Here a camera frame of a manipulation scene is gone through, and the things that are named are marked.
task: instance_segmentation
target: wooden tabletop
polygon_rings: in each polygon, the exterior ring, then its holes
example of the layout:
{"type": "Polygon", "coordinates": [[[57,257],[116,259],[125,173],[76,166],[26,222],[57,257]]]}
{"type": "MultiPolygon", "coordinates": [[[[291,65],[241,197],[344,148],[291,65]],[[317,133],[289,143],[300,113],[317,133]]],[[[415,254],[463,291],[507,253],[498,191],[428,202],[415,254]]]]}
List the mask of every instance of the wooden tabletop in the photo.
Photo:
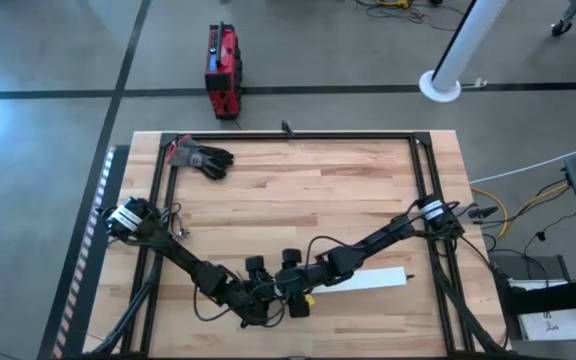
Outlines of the wooden tabletop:
{"type": "MultiPolygon", "coordinates": [[[[148,198],[160,132],[135,133],[120,202],[148,198]]],[[[468,178],[453,131],[431,131],[446,201],[472,202],[468,178]]],[[[210,145],[235,154],[225,180],[214,183],[181,169],[175,185],[191,237],[183,246],[199,258],[245,274],[244,259],[264,255],[272,274],[281,250],[300,248],[330,235],[354,243],[417,199],[409,145],[402,140],[219,141],[210,145]]],[[[163,205],[168,169],[158,206],[163,205]]],[[[478,226],[464,224],[466,238],[484,254],[478,226]]],[[[321,241],[313,254],[334,246],[321,241]]],[[[138,249],[115,242],[107,250],[90,319],[85,350],[99,344],[128,305],[138,249]]],[[[425,240],[399,242],[366,261],[363,269],[403,266],[414,275],[405,286],[321,294],[308,318],[289,316],[273,329],[239,327],[227,314],[201,322],[193,312],[189,276],[165,261],[153,329],[153,357],[430,357],[445,355],[425,240]]],[[[494,281],[468,246],[457,259],[466,301],[494,339],[505,325],[494,281]]],[[[207,317],[221,309],[199,296],[207,317]]],[[[145,305],[137,321],[141,338],[145,305]]],[[[451,307],[456,344],[459,325],[451,307]]]]}

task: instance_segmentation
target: gray floor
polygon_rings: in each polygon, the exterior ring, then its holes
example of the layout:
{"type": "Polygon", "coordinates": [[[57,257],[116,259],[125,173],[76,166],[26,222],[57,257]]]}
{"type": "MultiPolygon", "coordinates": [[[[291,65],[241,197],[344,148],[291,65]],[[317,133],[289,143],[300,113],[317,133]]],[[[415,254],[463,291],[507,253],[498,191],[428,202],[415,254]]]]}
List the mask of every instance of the gray floor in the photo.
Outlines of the gray floor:
{"type": "MultiPolygon", "coordinates": [[[[468,1],[445,0],[465,9],[468,1]]],[[[112,89],[140,1],[0,0],[0,91],[112,89]]],[[[464,82],[576,82],[576,21],[549,25],[566,0],[511,0],[464,82]]],[[[458,14],[424,9],[437,26],[458,14]]],[[[202,87],[208,24],[235,24],[246,86],[414,84],[451,33],[374,19],[352,1],[153,0],[127,88],[202,87]]],[[[464,93],[439,105],[417,93],[245,96],[246,129],[456,129],[471,179],[576,150],[576,91],[464,93]]],[[[109,99],[0,100],[0,351],[33,359],[43,334],[109,99]]],[[[124,99],[111,144],[135,130],[235,129],[205,97],[124,99]]],[[[480,184],[517,209],[561,178],[561,164],[480,184]]],[[[485,199],[477,200],[486,204],[485,199]]],[[[576,210],[572,194],[518,221],[502,241],[521,250],[576,210]]],[[[576,277],[576,218],[536,243],[576,277]]],[[[513,342],[522,353],[576,358],[572,344],[513,342]]]]}

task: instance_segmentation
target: work glove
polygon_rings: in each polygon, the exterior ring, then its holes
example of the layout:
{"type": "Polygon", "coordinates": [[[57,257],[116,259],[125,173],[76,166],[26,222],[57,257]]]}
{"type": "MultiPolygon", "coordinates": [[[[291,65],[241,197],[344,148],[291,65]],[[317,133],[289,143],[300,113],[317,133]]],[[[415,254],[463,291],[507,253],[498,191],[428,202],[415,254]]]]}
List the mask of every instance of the work glove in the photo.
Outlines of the work glove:
{"type": "Polygon", "coordinates": [[[172,150],[170,165],[192,166],[211,180],[226,177],[226,170],[232,165],[234,156],[224,149],[197,144],[190,135],[179,139],[172,150]]]}

